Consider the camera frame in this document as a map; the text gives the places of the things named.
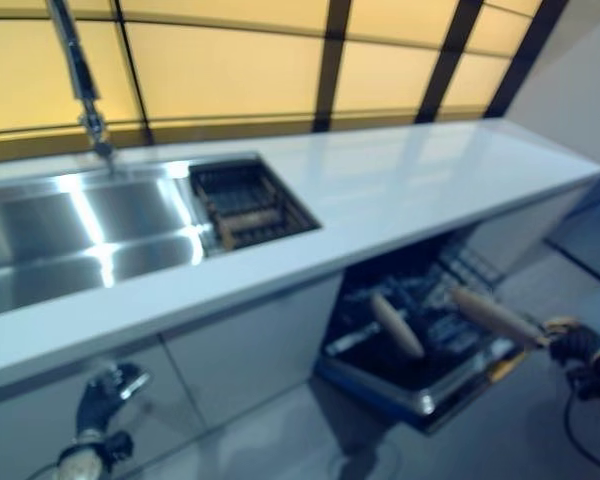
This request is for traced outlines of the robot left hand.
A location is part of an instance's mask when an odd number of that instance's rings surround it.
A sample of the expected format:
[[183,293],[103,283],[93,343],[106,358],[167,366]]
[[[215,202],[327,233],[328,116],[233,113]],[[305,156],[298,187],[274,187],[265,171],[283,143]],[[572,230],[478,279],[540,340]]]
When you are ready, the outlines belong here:
[[86,384],[76,412],[76,438],[103,436],[121,408],[151,380],[132,362],[111,363]]

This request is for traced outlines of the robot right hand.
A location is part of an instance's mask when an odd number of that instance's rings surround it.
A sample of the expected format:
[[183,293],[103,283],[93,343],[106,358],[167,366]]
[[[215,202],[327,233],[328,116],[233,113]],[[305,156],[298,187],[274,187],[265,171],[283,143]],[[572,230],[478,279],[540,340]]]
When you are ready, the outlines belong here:
[[543,328],[553,360],[562,365],[579,362],[600,370],[600,334],[597,331],[573,317],[553,318]]

